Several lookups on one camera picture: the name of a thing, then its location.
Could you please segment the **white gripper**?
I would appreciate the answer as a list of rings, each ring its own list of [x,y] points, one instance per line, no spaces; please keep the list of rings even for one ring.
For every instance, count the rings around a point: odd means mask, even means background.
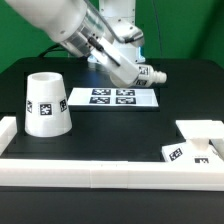
[[[93,47],[91,54],[109,71],[111,82],[115,86],[128,88],[136,83],[139,76],[137,65],[122,55],[105,38],[96,40],[90,37],[88,43]]]

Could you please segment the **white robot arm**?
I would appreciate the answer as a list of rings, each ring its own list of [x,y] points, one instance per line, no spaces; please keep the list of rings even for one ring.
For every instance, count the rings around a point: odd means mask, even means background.
[[[93,55],[118,87],[137,83],[140,71],[113,46],[117,35],[88,0],[5,0],[20,16],[77,57]]]

